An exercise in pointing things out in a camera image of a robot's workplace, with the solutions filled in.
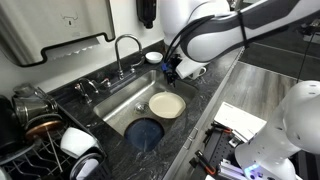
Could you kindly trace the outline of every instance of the bowl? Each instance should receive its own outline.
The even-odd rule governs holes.
[[[146,59],[151,64],[157,64],[161,62],[163,55],[158,52],[149,52],[146,54]]]

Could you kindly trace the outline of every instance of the paper towel dispenser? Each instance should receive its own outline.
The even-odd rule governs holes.
[[[0,0],[0,50],[18,66],[44,63],[46,50],[100,35],[115,39],[109,0]]]

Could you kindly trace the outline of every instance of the paper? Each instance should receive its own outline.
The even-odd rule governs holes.
[[[214,118],[218,123],[229,127],[242,137],[241,140],[250,140],[266,124],[266,121],[223,102]]]
[[[205,180],[215,180],[212,176],[207,175]]]
[[[89,38],[80,42],[64,45],[54,49],[49,49],[46,51],[48,60],[55,60],[64,56],[70,56],[73,53],[79,54],[80,51],[85,51],[88,48],[91,49],[93,46],[99,45],[99,40],[96,37]]]

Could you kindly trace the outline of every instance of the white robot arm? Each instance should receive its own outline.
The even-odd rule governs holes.
[[[261,35],[318,14],[320,1],[260,0],[239,12],[229,12],[226,0],[160,0],[160,19],[167,45],[192,21],[216,15],[195,30],[181,34],[180,47],[187,56],[176,69],[181,78]]]
[[[240,13],[229,12],[225,0],[160,0],[165,43],[172,44],[180,35],[180,53],[186,55],[176,68],[181,78],[265,33],[319,13],[320,0],[260,0]],[[212,14],[215,18],[192,31],[180,32]],[[300,150],[320,154],[320,133],[316,132],[320,129],[319,94],[320,82],[297,84],[265,127],[236,148],[236,160],[248,179],[295,180],[288,157]]]

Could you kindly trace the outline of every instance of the black cable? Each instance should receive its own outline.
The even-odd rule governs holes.
[[[174,39],[172,40],[171,44],[169,45],[168,47],[168,50],[166,52],[166,55],[164,57],[164,62],[167,63],[168,59],[170,58],[170,56],[173,54],[173,51],[172,53],[169,55],[170,51],[171,51],[171,48],[172,46],[174,45],[174,43],[176,42],[176,40],[180,37],[180,35],[182,33],[184,33],[185,31],[189,30],[189,28],[195,26],[192,30],[189,30],[189,33],[190,34],[193,30],[195,30],[196,28],[198,28],[200,25],[202,25],[203,23],[207,22],[208,20],[214,18],[215,16],[214,15],[211,15],[211,16],[205,16],[205,17],[202,17],[200,19],[197,19],[197,20],[194,20],[192,21],[191,23],[189,23],[187,26],[185,26],[175,37]],[[179,43],[181,42],[181,40],[177,43],[177,45],[175,46],[175,49],[179,46]]]
[[[304,52],[303,61],[302,61],[302,64],[301,64],[301,68],[300,68],[300,71],[299,71],[299,75],[298,75],[298,77],[297,77],[297,83],[299,82],[299,79],[300,79],[300,76],[301,76],[301,72],[302,72],[302,70],[303,70],[304,62],[306,61],[307,53],[308,53],[308,51],[309,51],[309,48],[310,48],[310,45],[311,45],[311,43],[312,43],[312,40],[313,40],[314,35],[315,35],[315,33],[312,34],[311,39],[310,39],[310,41],[309,41],[309,43],[308,43],[308,46],[307,46],[307,48],[306,48],[306,51]]]
[[[174,54],[175,50],[179,47],[179,45],[181,44],[181,42],[183,40],[185,40],[187,38],[187,36],[192,33],[194,30],[196,30],[198,27],[200,27],[202,24],[208,22],[209,20],[211,20],[212,18],[207,18],[207,19],[204,19],[203,21],[199,22],[199,24],[195,25],[194,28],[190,29],[188,32],[186,32],[184,38],[180,38],[179,42],[177,43],[177,45],[175,47],[173,47],[173,49],[171,50],[171,53],[170,55],[168,56],[168,60],[167,62],[170,62],[170,57]]]
[[[189,22],[190,21],[190,19],[191,19],[191,17],[192,17],[192,15],[193,15],[193,13],[199,8],[199,7],[201,7],[202,5],[205,5],[205,4],[208,4],[209,2],[204,2],[204,3],[201,3],[201,4],[199,4],[196,8],[194,8],[193,9],[193,11],[190,13],[190,16],[189,16],[189,18],[188,18],[188,21],[187,22]]]
[[[243,16],[241,11],[237,11],[238,13],[238,20],[239,20],[239,25],[241,28],[241,34],[242,34],[242,38],[243,38],[243,46],[245,47],[245,49],[247,49],[249,47],[249,43],[248,43],[248,39],[247,39],[247,34],[246,34],[246,30],[244,29],[244,24],[243,24]]]

